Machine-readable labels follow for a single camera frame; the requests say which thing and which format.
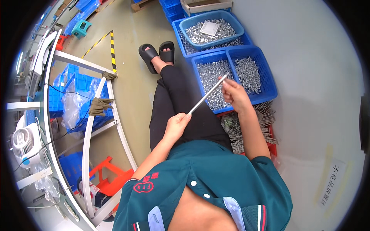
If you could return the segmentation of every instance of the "embroidered logo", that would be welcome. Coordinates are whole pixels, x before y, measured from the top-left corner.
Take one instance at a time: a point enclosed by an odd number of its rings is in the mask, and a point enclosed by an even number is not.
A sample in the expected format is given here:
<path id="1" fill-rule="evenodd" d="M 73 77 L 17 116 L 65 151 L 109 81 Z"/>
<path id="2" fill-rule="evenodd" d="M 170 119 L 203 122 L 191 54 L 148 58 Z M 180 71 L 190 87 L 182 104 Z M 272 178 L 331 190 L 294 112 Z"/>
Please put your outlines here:
<path id="1" fill-rule="evenodd" d="M 150 177 L 152 177 L 152 179 L 156 179 L 158 178 L 158 173 L 153 173 L 151 176 L 144 176 L 142 183 L 137 183 L 134 186 L 134 190 L 138 193 L 148 193 L 152 191 L 154 188 L 154 184 L 153 182 L 149 181 Z"/>

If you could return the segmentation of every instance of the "woman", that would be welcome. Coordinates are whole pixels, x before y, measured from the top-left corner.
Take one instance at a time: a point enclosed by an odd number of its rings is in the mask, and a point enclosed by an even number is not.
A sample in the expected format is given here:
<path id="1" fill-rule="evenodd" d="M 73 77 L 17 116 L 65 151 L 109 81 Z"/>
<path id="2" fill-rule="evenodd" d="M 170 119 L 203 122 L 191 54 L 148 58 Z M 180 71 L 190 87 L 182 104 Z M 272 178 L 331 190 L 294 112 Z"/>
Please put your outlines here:
<path id="1" fill-rule="evenodd" d="M 275 169 L 244 88 L 226 79 L 222 93 L 238 113 L 245 156 L 174 67 L 174 44 L 144 44 L 139 53 L 160 73 L 150 122 L 151 153 L 122 188 L 113 230 L 284 230 L 289 190 Z"/>

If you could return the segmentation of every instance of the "foot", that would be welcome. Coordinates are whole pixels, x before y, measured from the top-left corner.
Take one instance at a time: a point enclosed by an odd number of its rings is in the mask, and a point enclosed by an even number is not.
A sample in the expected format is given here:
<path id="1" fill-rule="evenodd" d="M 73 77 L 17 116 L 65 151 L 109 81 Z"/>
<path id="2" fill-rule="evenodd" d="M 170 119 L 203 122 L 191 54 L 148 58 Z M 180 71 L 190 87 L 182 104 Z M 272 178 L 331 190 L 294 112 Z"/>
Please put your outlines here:
<path id="1" fill-rule="evenodd" d="M 163 49 L 163 51 L 170 51 L 170 49 L 169 48 Z M 156 56 L 156 57 L 152 58 L 151 62 L 153 63 L 154 69 L 159 74 L 161 73 L 162 68 L 164 68 L 165 66 L 167 66 L 167 65 L 174 66 L 173 62 L 164 62 L 164 61 L 161 60 L 161 58 L 159 56 Z"/>

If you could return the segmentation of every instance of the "teal shirt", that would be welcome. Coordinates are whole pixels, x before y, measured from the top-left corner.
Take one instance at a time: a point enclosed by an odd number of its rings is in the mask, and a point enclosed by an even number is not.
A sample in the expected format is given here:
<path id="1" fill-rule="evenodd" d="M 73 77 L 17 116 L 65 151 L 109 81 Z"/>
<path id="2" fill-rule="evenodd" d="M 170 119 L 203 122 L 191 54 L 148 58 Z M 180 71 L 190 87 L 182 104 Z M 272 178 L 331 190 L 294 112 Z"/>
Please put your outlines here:
<path id="1" fill-rule="evenodd" d="M 113 231 L 165 231 L 185 186 L 225 209 L 239 231 L 284 230 L 293 208 L 272 161 L 248 160 L 207 140 L 173 148 L 166 161 L 122 188 Z"/>

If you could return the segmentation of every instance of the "hand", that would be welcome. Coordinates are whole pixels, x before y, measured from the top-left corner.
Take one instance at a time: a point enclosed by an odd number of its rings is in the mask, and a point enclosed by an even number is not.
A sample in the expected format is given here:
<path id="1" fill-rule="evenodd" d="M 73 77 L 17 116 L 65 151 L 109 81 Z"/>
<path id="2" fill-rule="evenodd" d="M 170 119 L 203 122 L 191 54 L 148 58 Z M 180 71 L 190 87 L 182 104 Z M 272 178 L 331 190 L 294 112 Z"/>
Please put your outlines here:
<path id="1" fill-rule="evenodd" d="M 180 139 L 186 126 L 191 119 L 191 114 L 178 113 L 167 121 L 166 131 L 163 140 L 175 144 Z"/>
<path id="2" fill-rule="evenodd" d="M 234 80 L 225 79 L 222 82 L 222 93 L 225 102 L 231 103 L 237 113 L 245 112 L 248 106 L 252 105 L 244 87 Z"/>

